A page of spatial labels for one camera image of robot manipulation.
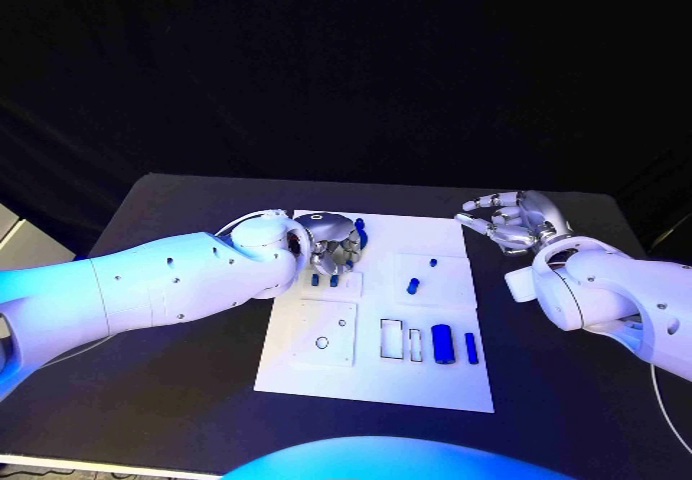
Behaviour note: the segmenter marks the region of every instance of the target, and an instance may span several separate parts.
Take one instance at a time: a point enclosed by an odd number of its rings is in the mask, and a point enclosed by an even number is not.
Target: black curtain
[[[689,212],[684,9],[0,6],[0,201],[87,253],[149,172],[581,190]]]

